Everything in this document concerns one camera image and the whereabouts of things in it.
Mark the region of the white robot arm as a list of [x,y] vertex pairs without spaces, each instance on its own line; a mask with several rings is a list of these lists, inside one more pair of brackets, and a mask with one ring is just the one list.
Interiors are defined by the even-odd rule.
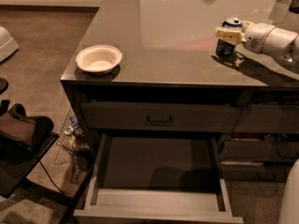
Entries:
[[243,21],[242,28],[218,28],[216,37],[250,52],[270,56],[276,63],[299,65],[299,34],[269,23]]

